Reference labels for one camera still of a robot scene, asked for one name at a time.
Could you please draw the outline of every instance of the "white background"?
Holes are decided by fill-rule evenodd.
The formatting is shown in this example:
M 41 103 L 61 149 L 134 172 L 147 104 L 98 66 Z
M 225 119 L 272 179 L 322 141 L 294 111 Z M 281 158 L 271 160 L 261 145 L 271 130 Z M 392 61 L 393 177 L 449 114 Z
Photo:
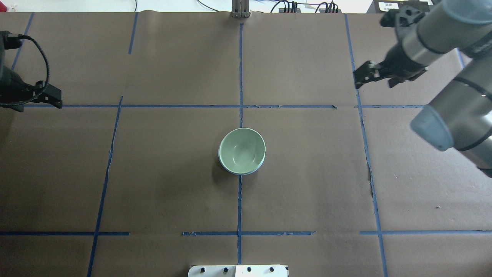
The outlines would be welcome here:
M 133 12 L 135 0 L 0 0 L 7 8 L 15 7 L 19 12 Z M 231 0 L 201 0 L 217 10 L 231 11 Z M 324 0 L 298 0 L 298 3 L 321 3 Z M 210 11 L 196 0 L 137 0 L 137 11 L 155 10 L 163 12 Z M 372 0 L 337 0 L 335 3 L 344 13 L 365 13 Z M 270 12 L 273 0 L 250 0 L 253 11 Z M 302 12 L 314 12 L 311 6 L 299 4 Z

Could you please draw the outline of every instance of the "gray robot arm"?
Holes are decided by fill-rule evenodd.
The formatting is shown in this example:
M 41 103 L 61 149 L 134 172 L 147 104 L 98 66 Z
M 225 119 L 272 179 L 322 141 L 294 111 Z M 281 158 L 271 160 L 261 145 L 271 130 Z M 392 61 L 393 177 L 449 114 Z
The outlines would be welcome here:
M 492 0 L 444 0 L 426 16 L 412 9 L 393 13 L 381 24 L 395 20 L 398 43 L 381 63 L 367 61 L 354 72 L 356 87 L 384 78 L 390 87 L 413 81 L 443 54 L 461 49 L 473 61 L 410 126 L 438 150 L 454 147 L 492 177 Z

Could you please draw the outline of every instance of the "bowl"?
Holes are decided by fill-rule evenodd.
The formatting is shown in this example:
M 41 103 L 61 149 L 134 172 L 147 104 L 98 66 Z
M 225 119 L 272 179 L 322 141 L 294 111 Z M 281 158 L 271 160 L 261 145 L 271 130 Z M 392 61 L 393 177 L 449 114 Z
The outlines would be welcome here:
M 257 171 L 265 160 L 265 141 L 253 129 L 235 129 L 220 143 L 218 159 L 232 174 L 251 174 Z

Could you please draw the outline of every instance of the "bowl rim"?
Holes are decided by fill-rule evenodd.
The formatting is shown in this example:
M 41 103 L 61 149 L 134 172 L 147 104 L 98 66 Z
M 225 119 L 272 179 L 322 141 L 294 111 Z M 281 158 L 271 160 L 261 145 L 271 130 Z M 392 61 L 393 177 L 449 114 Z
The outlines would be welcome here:
M 261 159 L 260 163 L 258 164 L 258 166 L 257 166 L 255 169 L 253 169 L 252 171 L 248 171 L 248 172 L 234 172 L 234 171 L 232 171 L 232 170 L 228 169 L 228 168 L 227 168 L 227 166 L 225 166 L 225 165 L 224 165 L 224 163 L 222 162 L 222 159 L 221 159 L 221 157 L 220 157 L 220 151 L 221 151 L 221 149 L 222 149 L 222 145 L 224 144 L 224 140 L 225 140 L 225 139 L 226 139 L 226 138 L 227 138 L 227 137 L 228 137 L 231 133 L 233 133 L 233 132 L 235 132 L 235 131 L 237 131 L 237 130 L 241 130 L 241 129 L 247 129 L 247 130 L 250 130 L 250 131 L 255 132 L 257 135 L 259 135 L 259 136 L 260 136 L 261 141 L 263 142 L 263 146 L 264 146 L 264 150 L 263 150 L 263 158 Z M 258 169 L 259 169 L 259 168 L 263 165 L 263 162 L 265 161 L 265 154 L 266 154 L 266 152 L 267 152 L 267 146 L 266 146 L 266 144 L 265 144 L 265 140 L 263 139 L 263 137 L 261 136 L 261 134 L 260 134 L 259 132 L 257 132 L 256 130 L 253 130 L 253 129 L 251 129 L 251 128 L 241 127 L 241 128 L 237 128 L 237 129 L 234 129 L 234 130 L 232 130 L 232 131 L 228 132 L 228 133 L 224 136 L 224 138 L 222 139 L 222 141 L 220 142 L 220 145 L 219 145 L 219 147 L 218 147 L 218 153 L 217 153 L 217 154 L 218 154 L 218 160 L 220 161 L 220 164 L 221 164 L 221 165 L 222 165 L 222 167 L 224 167 L 227 171 L 229 171 L 230 173 L 235 174 L 235 175 L 248 175 L 248 174 L 251 174 L 251 173 L 253 173 L 253 172 L 257 171 L 257 170 L 258 170 Z

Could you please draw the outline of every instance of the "red object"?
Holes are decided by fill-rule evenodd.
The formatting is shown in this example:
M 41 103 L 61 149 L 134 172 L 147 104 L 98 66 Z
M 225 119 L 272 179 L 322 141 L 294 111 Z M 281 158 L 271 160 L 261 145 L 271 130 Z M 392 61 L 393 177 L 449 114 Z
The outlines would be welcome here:
M 0 2 L 0 12 L 7 11 L 7 6 Z

